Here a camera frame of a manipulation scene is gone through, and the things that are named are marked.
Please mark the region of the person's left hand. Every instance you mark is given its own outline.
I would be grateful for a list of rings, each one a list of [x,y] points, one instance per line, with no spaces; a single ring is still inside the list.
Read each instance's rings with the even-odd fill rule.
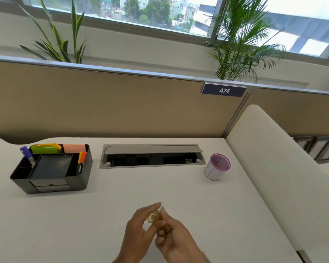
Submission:
[[[145,236],[140,230],[133,228],[133,216],[127,222],[122,246],[120,249],[137,250],[142,259],[145,257],[155,236]]]

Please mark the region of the person's right hand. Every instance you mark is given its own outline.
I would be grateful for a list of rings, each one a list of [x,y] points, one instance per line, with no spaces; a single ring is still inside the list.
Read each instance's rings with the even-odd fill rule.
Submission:
[[[165,260],[168,258],[170,253],[174,252],[175,250],[186,251],[186,252],[191,251],[192,253],[194,253],[194,251],[195,252],[201,251],[197,243],[193,239],[192,235],[190,234],[189,230],[182,223],[181,223],[180,234],[178,236],[178,243],[179,244],[175,247],[157,247],[157,248],[161,252]]]

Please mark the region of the small yellowish tape roll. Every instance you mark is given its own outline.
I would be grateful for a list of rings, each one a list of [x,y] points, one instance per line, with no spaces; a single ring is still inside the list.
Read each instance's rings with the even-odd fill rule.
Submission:
[[[161,220],[162,220],[162,215],[159,209],[152,212],[147,218],[147,222],[151,224]]]

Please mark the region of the person's left forearm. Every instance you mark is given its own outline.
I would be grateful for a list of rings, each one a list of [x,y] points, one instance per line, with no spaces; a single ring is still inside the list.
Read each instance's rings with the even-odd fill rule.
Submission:
[[[112,261],[112,263],[139,263],[142,257],[139,256],[137,250],[121,249],[119,255]]]

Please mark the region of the person's right forearm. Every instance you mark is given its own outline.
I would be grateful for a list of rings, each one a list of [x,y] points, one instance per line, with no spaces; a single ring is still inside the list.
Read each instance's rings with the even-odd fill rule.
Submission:
[[[168,263],[210,263],[207,257],[201,252],[192,253],[191,251],[178,251],[171,252],[166,259]]]

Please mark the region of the pink sticky note pad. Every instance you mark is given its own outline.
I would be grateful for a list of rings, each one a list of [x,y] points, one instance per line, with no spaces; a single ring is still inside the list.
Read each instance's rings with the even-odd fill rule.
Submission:
[[[79,154],[87,152],[85,144],[63,144],[65,154]]]

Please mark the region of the black desk organizer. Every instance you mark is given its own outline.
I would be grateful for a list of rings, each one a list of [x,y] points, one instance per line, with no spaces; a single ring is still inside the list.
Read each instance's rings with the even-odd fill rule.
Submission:
[[[10,180],[26,194],[85,190],[93,163],[90,145],[85,145],[87,157],[81,174],[77,176],[79,154],[65,154],[62,146],[59,154],[32,154],[36,160],[34,168],[23,156],[10,175]]]

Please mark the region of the orange sticky note flags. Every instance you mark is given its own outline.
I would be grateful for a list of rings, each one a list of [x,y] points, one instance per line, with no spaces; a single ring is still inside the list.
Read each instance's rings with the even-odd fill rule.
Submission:
[[[57,150],[61,150],[62,146],[57,143],[45,143],[45,144],[36,144],[34,145],[36,148],[56,148]]]

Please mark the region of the green sticky note pad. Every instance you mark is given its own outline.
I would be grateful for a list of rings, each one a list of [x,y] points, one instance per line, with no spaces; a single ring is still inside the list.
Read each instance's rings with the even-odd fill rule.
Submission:
[[[61,150],[56,148],[36,148],[34,145],[30,147],[32,154],[59,154]]]

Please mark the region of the blue marker pen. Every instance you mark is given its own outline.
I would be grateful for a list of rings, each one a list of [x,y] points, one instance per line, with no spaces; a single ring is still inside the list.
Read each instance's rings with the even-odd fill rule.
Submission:
[[[26,146],[19,148],[19,150],[21,151],[23,156],[30,162],[31,167],[34,168],[36,165],[36,160],[34,159],[31,151]]]

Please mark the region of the dark blue desk number sign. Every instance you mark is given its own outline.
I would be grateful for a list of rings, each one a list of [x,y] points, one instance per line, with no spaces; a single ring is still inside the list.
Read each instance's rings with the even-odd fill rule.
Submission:
[[[228,84],[205,83],[201,93],[217,96],[242,97],[246,87]]]

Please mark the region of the grey metal hanging trays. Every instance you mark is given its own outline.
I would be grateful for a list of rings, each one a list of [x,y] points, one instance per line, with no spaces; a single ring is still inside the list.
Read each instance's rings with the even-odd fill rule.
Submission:
[[[329,136],[294,136],[293,140],[318,164],[329,163]]]

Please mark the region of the snake plant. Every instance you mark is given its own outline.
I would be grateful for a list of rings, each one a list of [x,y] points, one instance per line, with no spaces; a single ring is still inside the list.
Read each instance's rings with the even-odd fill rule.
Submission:
[[[33,17],[30,13],[28,13],[23,7],[19,6],[24,13],[34,22],[35,26],[38,27],[40,32],[44,36],[44,40],[41,39],[41,41],[35,41],[34,46],[47,54],[52,60],[57,62],[67,62],[72,63],[72,60],[70,59],[69,53],[68,53],[68,40],[63,40],[61,34],[57,30],[57,27],[55,26],[55,23],[53,22],[53,16],[49,12],[48,8],[46,7],[44,0],[40,0],[41,6],[43,8],[44,13],[48,16],[48,23],[52,29],[57,48],[56,49],[53,45],[53,43],[48,39],[48,36],[44,32],[43,28],[39,24],[39,22],[36,20],[35,17]],[[85,12],[83,12],[81,15],[78,15],[76,12],[76,7],[74,0],[71,0],[71,26],[72,26],[72,43],[73,43],[73,49],[74,49],[74,62],[77,64],[81,64],[83,60],[84,51],[86,48],[85,40],[81,44],[80,47],[77,46],[77,37],[79,33],[79,29],[83,23]]]

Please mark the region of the palm plant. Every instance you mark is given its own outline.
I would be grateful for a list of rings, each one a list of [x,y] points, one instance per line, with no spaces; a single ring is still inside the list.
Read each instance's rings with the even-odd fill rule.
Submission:
[[[221,80],[258,80],[256,68],[271,69],[285,54],[285,46],[268,44],[271,20],[267,0],[227,0],[225,11],[211,16],[216,34],[223,39],[206,41],[206,53],[218,62],[215,76]]]

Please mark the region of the window frame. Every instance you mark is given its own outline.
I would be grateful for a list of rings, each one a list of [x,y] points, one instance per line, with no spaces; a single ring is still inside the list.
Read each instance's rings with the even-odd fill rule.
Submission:
[[[99,29],[202,44],[228,42],[232,0],[0,0],[0,12],[70,23],[72,3],[83,24]],[[329,58],[329,0],[262,0],[270,23],[248,45]]]

